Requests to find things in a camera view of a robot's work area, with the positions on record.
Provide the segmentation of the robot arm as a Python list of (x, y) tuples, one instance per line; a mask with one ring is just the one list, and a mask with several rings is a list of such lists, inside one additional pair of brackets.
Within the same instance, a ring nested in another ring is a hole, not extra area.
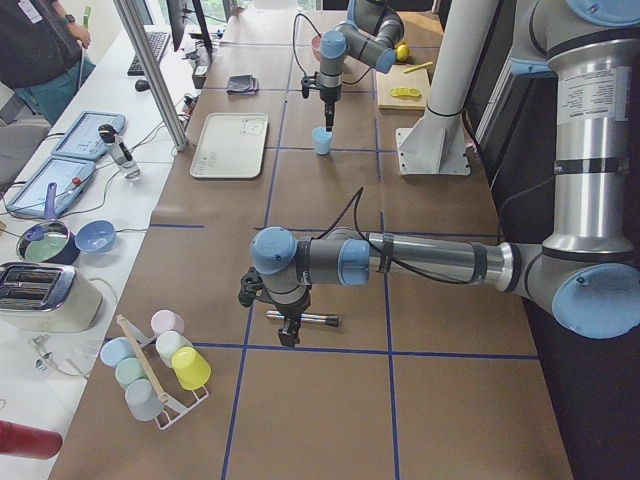
[[(557, 75), (554, 229), (542, 244), (497, 246), (333, 229), (301, 239), (265, 228), (251, 242), (253, 267), (239, 303), (273, 304), (280, 343), (299, 343), (314, 284), (362, 285), (370, 269), (394, 266), (434, 281), (491, 284), (535, 302), (568, 330), (594, 339), (639, 326), (639, 271), (623, 263), (634, 246), (622, 229), (628, 172), (628, 100), (639, 55), (639, 1), (517, 1), (511, 50), (515, 75)], [(452, 1), (423, 117), (397, 135), (401, 173), (453, 173), (456, 121), (498, 1)], [(325, 104), (331, 131), (348, 56), (389, 72), (404, 35), (387, 1), (349, 1), (347, 18), (321, 36), (320, 72), (302, 82)]]
[(349, 2), (344, 21), (320, 36), (320, 69), (302, 77), (301, 90), (304, 98), (312, 89), (319, 91), (328, 132), (333, 129), (335, 106), (341, 98), (345, 59), (351, 57), (387, 74), (403, 37), (403, 21), (386, 1), (358, 0)]

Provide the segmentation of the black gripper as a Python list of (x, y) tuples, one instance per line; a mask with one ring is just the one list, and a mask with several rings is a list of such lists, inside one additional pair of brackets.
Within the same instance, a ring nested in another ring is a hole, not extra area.
[(283, 272), (262, 276), (250, 267), (241, 277), (238, 301), (246, 308), (255, 301), (274, 305), (284, 316), (283, 326), (278, 330), (280, 344), (295, 347), (300, 342), (301, 315), (311, 302), (309, 289)]
[(311, 90), (320, 92), (320, 98), (324, 102), (325, 130), (333, 131), (335, 103), (340, 100), (342, 92), (342, 75), (332, 76), (322, 72), (304, 74), (301, 78), (302, 97), (308, 99)]

